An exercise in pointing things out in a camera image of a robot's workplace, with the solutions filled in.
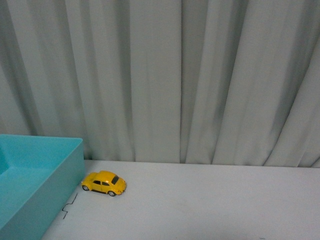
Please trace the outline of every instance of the curtain fold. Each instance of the curtain fold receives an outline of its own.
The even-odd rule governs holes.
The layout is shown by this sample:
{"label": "curtain fold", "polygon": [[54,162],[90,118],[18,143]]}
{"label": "curtain fold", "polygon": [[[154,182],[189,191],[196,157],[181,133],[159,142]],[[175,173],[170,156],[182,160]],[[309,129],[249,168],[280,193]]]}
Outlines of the curtain fold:
{"label": "curtain fold", "polygon": [[320,166],[320,3],[0,2],[0,134],[85,158]]}

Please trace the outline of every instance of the gray curtain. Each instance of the gray curtain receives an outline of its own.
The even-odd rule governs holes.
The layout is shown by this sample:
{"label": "gray curtain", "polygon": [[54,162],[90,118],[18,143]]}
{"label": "gray curtain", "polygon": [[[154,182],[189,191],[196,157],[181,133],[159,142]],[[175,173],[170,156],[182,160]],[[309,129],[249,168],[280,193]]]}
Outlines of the gray curtain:
{"label": "gray curtain", "polygon": [[0,1],[0,133],[85,158],[320,167],[317,0]]}

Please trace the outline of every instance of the car roof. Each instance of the car roof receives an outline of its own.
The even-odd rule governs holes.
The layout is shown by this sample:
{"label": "car roof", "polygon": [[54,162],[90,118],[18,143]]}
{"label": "car roof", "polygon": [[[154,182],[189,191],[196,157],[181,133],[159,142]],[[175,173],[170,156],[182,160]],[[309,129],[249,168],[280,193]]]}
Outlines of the car roof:
{"label": "car roof", "polygon": [[115,174],[110,171],[100,171],[96,176],[95,179],[102,181],[102,182],[109,182],[115,177]]}

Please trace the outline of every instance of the car wheel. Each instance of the car wheel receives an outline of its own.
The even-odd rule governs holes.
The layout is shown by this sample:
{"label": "car wheel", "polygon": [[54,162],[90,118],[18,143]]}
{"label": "car wheel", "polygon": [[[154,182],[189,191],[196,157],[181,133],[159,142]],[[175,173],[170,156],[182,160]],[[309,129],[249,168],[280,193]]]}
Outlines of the car wheel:
{"label": "car wheel", "polygon": [[114,197],[114,196],[116,195],[113,191],[109,191],[108,194],[109,194],[111,197]]}
{"label": "car wheel", "polygon": [[89,191],[89,188],[87,186],[85,186],[85,185],[82,186],[82,189],[85,190],[85,191]]}

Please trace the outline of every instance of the car window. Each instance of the car window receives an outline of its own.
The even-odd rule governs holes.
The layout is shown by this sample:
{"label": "car window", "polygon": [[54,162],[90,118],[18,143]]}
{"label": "car window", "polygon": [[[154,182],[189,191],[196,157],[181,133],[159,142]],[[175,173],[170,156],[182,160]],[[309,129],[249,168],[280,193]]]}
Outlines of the car window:
{"label": "car window", "polygon": [[115,185],[118,182],[118,180],[119,180],[119,177],[117,175],[115,175],[114,178],[112,179],[111,183],[113,185]]}

